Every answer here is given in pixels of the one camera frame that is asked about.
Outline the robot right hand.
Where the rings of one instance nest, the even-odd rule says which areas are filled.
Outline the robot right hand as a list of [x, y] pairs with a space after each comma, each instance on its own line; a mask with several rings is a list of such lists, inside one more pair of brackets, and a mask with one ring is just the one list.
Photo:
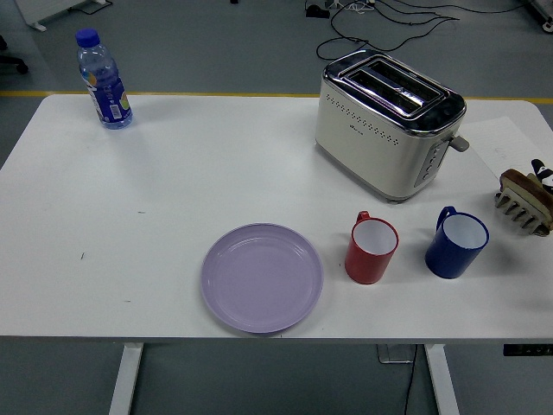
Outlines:
[[553, 192], [552, 169], [547, 168], [540, 159], [532, 159], [531, 166], [542, 187], [551, 194]]

